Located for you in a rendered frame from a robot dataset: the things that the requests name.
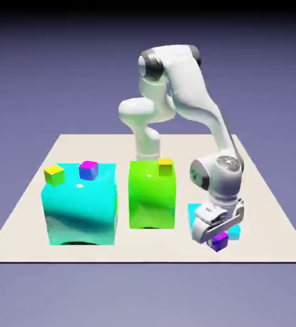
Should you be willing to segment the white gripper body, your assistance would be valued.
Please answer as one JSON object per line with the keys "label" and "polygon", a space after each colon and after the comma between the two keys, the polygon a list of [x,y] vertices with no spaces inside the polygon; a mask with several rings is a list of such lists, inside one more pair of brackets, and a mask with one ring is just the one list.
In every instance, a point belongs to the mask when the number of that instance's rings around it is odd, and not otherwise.
{"label": "white gripper body", "polygon": [[208,225],[200,218],[195,218],[192,229],[192,238],[200,244],[205,243],[218,234],[229,230],[229,228],[233,227],[234,225],[241,223],[243,218],[244,214],[239,213],[235,217],[232,217],[231,219],[216,226]]}

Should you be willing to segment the small purple cube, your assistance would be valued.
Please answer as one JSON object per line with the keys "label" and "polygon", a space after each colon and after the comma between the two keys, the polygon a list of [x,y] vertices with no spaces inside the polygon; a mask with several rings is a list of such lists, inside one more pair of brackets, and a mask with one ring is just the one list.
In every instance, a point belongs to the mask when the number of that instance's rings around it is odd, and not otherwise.
{"label": "small purple cube", "polygon": [[214,236],[212,239],[207,241],[207,245],[211,247],[215,252],[227,247],[228,244],[228,233],[221,232],[220,234]]}

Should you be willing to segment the small yellow cube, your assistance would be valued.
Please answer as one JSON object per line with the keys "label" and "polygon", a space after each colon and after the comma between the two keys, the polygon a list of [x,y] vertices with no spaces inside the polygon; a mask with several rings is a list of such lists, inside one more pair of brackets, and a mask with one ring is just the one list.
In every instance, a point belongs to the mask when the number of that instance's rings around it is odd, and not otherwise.
{"label": "small yellow cube", "polygon": [[173,174],[174,163],[170,158],[158,159],[158,170],[160,176],[171,176]]}
{"label": "small yellow cube", "polygon": [[65,182],[64,169],[59,165],[54,165],[44,169],[44,177],[46,183],[51,186],[58,186]]}

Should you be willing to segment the small magenta blue cube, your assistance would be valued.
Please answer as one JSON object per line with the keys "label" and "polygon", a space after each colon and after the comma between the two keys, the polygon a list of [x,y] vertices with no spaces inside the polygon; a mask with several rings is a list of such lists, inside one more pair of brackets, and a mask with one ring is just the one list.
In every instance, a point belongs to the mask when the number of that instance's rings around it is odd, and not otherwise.
{"label": "small magenta blue cube", "polygon": [[84,161],[79,165],[79,176],[83,180],[92,181],[98,175],[98,162]]}

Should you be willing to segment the flat cyan box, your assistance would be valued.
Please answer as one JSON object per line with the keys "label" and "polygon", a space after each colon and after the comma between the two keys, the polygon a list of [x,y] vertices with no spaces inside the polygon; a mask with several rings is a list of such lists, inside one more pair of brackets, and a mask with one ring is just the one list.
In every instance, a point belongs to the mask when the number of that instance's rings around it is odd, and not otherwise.
{"label": "flat cyan box", "polygon": [[[189,227],[190,227],[191,231],[193,230],[193,224],[195,221],[195,210],[200,205],[201,205],[201,203],[189,203],[188,204],[188,220],[189,220]],[[235,224],[234,226],[232,226],[231,228],[226,230],[226,232],[229,235],[229,240],[238,240],[240,238],[240,234],[241,234],[240,223]]]}

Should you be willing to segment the large green box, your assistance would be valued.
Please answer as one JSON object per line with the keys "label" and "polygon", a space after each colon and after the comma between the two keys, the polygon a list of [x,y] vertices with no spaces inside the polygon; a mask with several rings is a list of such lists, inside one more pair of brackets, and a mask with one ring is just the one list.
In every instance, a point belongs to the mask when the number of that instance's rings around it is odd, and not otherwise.
{"label": "large green box", "polygon": [[158,159],[132,161],[128,178],[129,227],[175,227],[176,175],[160,176]]}

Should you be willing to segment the large cyan box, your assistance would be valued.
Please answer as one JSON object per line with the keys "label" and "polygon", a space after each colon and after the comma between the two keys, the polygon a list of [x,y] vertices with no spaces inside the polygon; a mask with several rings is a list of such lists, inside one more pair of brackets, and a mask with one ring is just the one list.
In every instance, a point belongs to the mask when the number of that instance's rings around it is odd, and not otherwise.
{"label": "large cyan box", "polygon": [[117,227],[115,163],[99,163],[92,180],[80,178],[79,163],[58,163],[65,181],[46,183],[41,201],[51,245],[113,245]]}

